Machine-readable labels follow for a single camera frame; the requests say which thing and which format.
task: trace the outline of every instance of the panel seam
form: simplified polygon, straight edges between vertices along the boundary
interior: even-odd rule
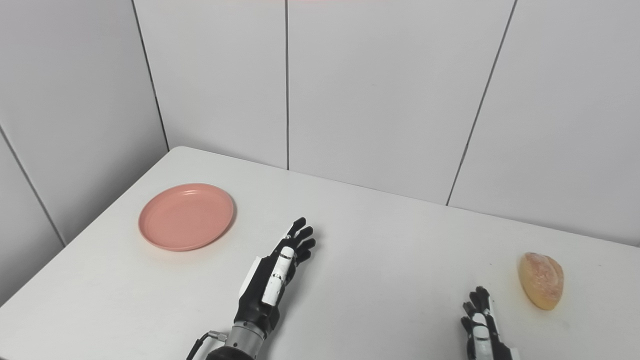
[[[290,170],[289,145],[289,0],[284,0],[284,64],[285,64],[285,94],[287,106],[287,170]]]
[[[11,155],[13,156],[15,162],[18,164],[18,167],[20,168],[20,171],[22,172],[22,175],[24,176],[24,179],[26,179],[27,184],[29,184],[29,187],[31,188],[31,191],[33,192],[33,195],[36,197],[36,200],[38,201],[38,204],[42,208],[42,211],[44,212],[44,215],[47,217],[47,220],[51,224],[51,227],[53,228],[54,233],[56,233],[56,236],[58,237],[58,240],[62,244],[62,247],[63,248],[66,247],[67,244],[63,240],[62,235],[60,234],[60,231],[56,227],[56,224],[53,222],[53,219],[51,218],[51,214],[49,214],[49,211],[44,206],[44,202],[42,201],[42,198],[40,197],[40,194],[38,194],[35,186],[33,185],[33,182],[31,181],[31,179],[27,175],[26,169],[24,168],[24,166],[22,166],[22,162],[20,162],[20,159],[18,158],[18,154],[15,152],[15,149],[13,148],[11,143],[9,142],[9,138],[6,135],[6,133],[4,132],[4,129],[2,128],[2,125],[0,125],[0,136],[2,136],[4,142],[6,143],[6,146],[9,148],[9,151],[11,152]]]
[[[471,142],[471,137],[474,134],[474,130],[476,129],[476,124],[478,121],[478,116],[480,116],[480,111],[482,110],[482,105],[484,103],[484,98],[486,97],[487,90],[489,89],[489,84],[491,83],[491,78],[493,77],[493,71],[495,70],[495,66],[498,63],[498,57],[500,57],[500,52],[502,51],[502,45],[504,45],[504,39],[507,37],[507,32],[509,31],[509,25],[511,25],[511,19],[513,18],[513,13],[516,10],[516,5],[518,4],[518,0],[513,1],[513,6],[511,7],[511,13],[509,13],[509,19],[507,20],[507,25],[504,28],[504,32],[502,33],[502,38],[500,40],[500,45],[498,46],[498,51],[495,54],[495,58],[493,59],[493,64],[491,66],[491,71],[489,71],[489,77],[486,80],[486,84],[484,86],[484,90],[482,93],[482,97],[480,98],[480,103],[478,104],[478,109],[476,111],[476,116],[474,117],[474,122],[471,125],[471,130],[469,131],[469,136],[467,137],[467,143],[465,144],[465,149],[462,152],[462,157],[460,158],[460,163],[458,164],[458,169],[456,171],[456,176],[453,179],[453,184],[451,184],[451,190],[449,190],[449,196],[447,197],[447,203],[445,205],[449,205],[451,201],[451,195],[453,195],[453,190],[456,187],[456,183],[458,182],[458,176],[460,175],[460,169],[462,168],[462,163],[465,161],[465,157],[467,156],[467,151],[469,149],[469,143]]]
[[[145,47],[145,39],[142,37],[142,29],[140,28],[140,20],[138,19],[138,10],[136,9],[136,3],[131,0],[131,6],[133,7],[133,15],[136,17],[136,26],[138,27],[138,35],[140,36],[140,44],[142,44],[142,52],[145,55],[145,63],[147,64],[147,71],[149,74],[149,80],[151,81],[151,89],[154,92],[154,100],[156,102],[156,110],[158,117],[160,118],[160,126],[162,127],[162,134],[164,136],[164,144],[166,145],[167,152],[169,151],[169,141],[166,137],[166,129],[164,128],[164,121],[162,119],[162,113],[160,112],[160,103],[158,102],[158,96],[156,92],[156,84],[154,83],[154,77],[151,74],[151,66],[149,66],[149,58],[147,56],[147,48]]]

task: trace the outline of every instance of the white table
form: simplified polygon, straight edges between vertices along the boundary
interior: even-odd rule
[[[237,216],[190,252],[147,243],[137,219],[155,194],[211,183]],[[270,360],[466,359],[462,302],[478,284],[522,359],[640,357],[640,249],[228,158],[173,149],[0,308],[0,357],[184,359],[228,331],[256,255],[306,216],[319,245],[287,288]],[[527,251],[563,266],[553,311],[516,272]],[[200,351],[199,359],[213,342]]]

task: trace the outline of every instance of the white wall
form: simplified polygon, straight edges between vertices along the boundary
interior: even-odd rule
[[[290,1],[291,170],[445,204],[512,5]]]
[[[285,168],[284,0],[135,3],[170,147]]]
[[[60,250],[62,242],[0,136],[0,306]]]
[[[638,14],[518,2],[450,205],[640,242]]]
[[[0,49],[0,126],[69,242],[167,151],[132,4],[3,0]]]
[[[445,204],[513,2],[136,5],[172,147]],[[638,243],[638,9],[517,4],[450,205]]]

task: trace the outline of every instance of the bread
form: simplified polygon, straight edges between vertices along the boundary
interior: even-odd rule
[[[520,282],[531,301],[540,309],[552,310],[562,297],[564,273],[552,258],[528,252],[520,260]]]

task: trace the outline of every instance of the robotic arm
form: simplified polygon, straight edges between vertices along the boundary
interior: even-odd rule
[[[240,290],[238,311],[231,333],[209,331],[196,340],[187,360],[192,360],[208,337],[225,344],[213,350],[207,360],[254,360],[262,342],[271,334],[280,319],[278,305],[285,287],[296,273],[296,267],[311,257],[311,248],[316,246],[308,238],[314,230],[305,227],[307,220],[299,218],[285,237],[264,258],[256,258]]]
[[[469,360],[520,360],[518,350],[500,341],[491,296],[482,286],[469,293],[471,301],[462,304],[467,316],[461,319],[467,330]]]

